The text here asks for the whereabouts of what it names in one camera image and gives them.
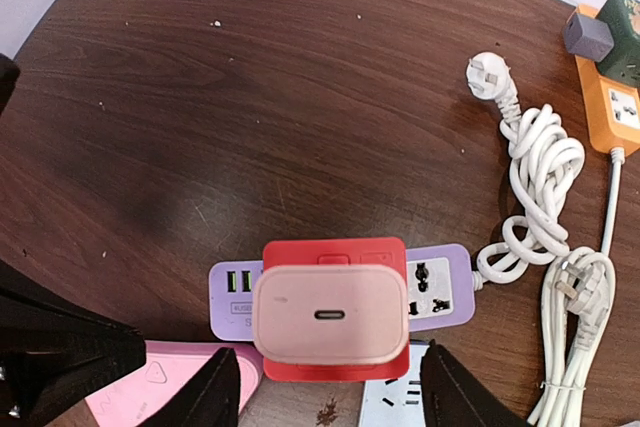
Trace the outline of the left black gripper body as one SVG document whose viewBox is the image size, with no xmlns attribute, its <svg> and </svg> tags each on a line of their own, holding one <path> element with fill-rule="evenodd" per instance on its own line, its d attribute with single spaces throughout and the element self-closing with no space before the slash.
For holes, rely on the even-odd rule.
<svg viewBox="0 0 640 427">
<path fill-rule="evenodd" d="M 139 331 L 1 263 L 3 426 L 45 426 L 145 363 Z"/>
</svg>

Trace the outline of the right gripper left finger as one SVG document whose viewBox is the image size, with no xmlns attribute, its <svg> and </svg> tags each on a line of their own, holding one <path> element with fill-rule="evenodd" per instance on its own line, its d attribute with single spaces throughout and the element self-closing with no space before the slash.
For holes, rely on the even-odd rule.
<svg viewBox="0 0 640 427">
<path fill-rule="evenodd" d="M 141 426 L 236 427 L 240 368 L 232 348 L 221 348 Z"/>
</svg>

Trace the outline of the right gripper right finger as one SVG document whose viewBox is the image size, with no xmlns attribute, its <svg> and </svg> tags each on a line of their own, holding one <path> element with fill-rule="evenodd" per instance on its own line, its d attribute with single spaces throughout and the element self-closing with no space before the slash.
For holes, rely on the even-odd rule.
<svg viewBox="0 0 640 427">
<path fill-rule="evenodd" d="M 420 380 L 427 427 L 528 426 L 435 340 L 421 359 Z"/>
</svg>

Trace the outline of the light blue power strip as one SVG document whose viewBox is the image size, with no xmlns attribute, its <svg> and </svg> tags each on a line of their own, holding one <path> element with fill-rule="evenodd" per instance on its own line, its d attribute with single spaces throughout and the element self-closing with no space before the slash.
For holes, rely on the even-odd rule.
<svg viewBox="0 0 640 427">
<path fill-rule="evenodd" d="M 360 427 L 425 427 L 420 367 L 429 345 L 409 344 L 408 372 L 397 379 L 370 380 L 364 384 L 358 425 Z"/>
</svg>

